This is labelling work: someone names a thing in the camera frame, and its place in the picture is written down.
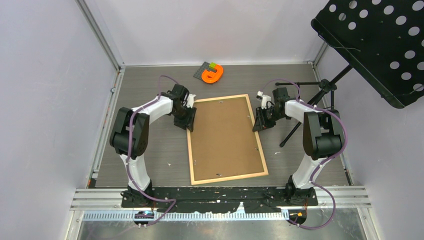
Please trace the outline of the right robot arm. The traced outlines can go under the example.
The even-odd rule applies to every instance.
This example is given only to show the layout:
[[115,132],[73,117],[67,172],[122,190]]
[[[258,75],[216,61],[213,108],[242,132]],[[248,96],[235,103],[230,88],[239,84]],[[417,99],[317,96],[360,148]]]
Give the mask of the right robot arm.
[[346,147],[345,129],[338,112],[308,104],[299,97],[289,97],[285,87],[273,96],[257,92],[261,105],[255,109],[253,132],[270,129],[280,119],[296,119],[302,126],[303,159],[284,188],[284,200],[299,205],[312,197],[315,180],[323,167]]

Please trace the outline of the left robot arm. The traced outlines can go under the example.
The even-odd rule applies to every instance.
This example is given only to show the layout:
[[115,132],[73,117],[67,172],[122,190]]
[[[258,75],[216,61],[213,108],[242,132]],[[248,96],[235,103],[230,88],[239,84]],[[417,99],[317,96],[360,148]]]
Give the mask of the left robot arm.
[[163,116],[173,116],[176,127],[192,132],[197,110],[195,97],[183,85],[175,84],[172,90],[159,93],[141,106],[118,110],[109,144],[121,157],[127,174],[127,190],[121,193],[124,202],[148,207],[158,201],[145,163],[150,125]]

